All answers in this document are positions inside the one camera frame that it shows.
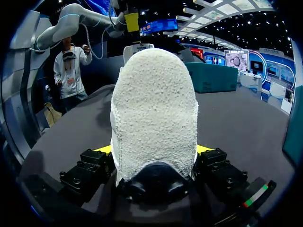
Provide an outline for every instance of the gray table surface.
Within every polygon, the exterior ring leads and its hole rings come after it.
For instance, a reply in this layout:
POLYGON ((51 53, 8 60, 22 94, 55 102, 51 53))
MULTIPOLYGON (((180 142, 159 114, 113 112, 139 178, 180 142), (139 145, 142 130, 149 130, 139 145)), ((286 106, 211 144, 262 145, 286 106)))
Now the gray table surface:
MULTIPOLYGON (((59 181, 88 148, 110 144, 110 102, 114 86, 105 86, 69 111, 35 144, 20 177, 47 172, 59 181)), ((199 103, 198 144, 219 147, 249 181, 258 176, 277 187, 259 212, 264 216, 289 185, 294 169, 282 153, 288 116, 245 88, 235 92, 196 94, 199 103)))

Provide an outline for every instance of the white robotic arm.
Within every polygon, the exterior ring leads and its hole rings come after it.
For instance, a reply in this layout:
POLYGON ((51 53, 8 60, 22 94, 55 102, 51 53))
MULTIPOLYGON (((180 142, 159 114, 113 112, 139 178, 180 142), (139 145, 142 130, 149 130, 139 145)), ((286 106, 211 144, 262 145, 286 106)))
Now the white robotic arm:
POLYGON ((77 33, 79 24, 92 27, 108 28, 111 37, 119 37, 126 29, 124 13, 118 17, 112 17, 90 11, 79 4, 70 4, 64 7, 60 13, 57 25, 46 29, 35 41, 35 49, 46 50, 64 38, 77 33))

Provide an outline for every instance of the monitor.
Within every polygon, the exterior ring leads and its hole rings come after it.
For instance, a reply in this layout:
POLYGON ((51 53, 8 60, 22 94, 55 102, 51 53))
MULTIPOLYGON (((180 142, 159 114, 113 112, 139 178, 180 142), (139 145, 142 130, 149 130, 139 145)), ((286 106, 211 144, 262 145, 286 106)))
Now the monitor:
POLYGON ((177 19, 164 19, 164 20, 156 20, 150 22, 140 28, 141 34, 149 34, 153 32, 160 32, 160 31, 177 31, 178 24, 177 19))
POLYGON ((263 72, 263 63, 260 61, 250 61, 250 69, 257 72, 263 72))
MULTIPOLYGON (((108 16, 110 0, 85 0, 85 1, 93 11, 108 16)), ((110 15, 112 17, 116 17, 114 8, 112 8, 110 15)))
POLYGON ((294 75, 290 70, 282 69, 281 70, 281 79, 293 83, 294 82, 294 75))
POLYGON ((205 61, 206 61, 207 64, 212 64, 213 63, 213 57, 206 56, 205 61))
POLYGON ((225 65, 237 68, 241 71, 248 69, 248 50, 227 50, 225 51, 225 65))
POLYGON ((276 76, 276 68, 275 67, 267 66, 267 72, 276 76))

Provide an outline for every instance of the white textured foam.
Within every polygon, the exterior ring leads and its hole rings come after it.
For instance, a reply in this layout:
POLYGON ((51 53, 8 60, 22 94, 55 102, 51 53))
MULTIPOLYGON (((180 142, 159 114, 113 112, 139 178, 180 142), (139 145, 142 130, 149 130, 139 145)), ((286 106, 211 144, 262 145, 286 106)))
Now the white textured foam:
POLYGON ((177 56, 161 49, 132 56, 111 104, 119 175, 130 180, 144 166, 162 161, 188 176, 196 155, 197 113, 189 72, 177 56))

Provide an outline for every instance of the man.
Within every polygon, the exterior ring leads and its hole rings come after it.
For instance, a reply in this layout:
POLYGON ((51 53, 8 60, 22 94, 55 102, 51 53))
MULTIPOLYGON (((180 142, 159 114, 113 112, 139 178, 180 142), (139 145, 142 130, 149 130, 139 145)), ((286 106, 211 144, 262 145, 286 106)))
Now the man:
POLYGON ((92 55, 88 46, 83 50, 71 44, 71 37, 63 39, 62 45, 63 51, 57 55, 53 70, 55 84, 59 87, 66 111, 69 111, 87 97, 81 81, 80 62, 90 64, 92 55))

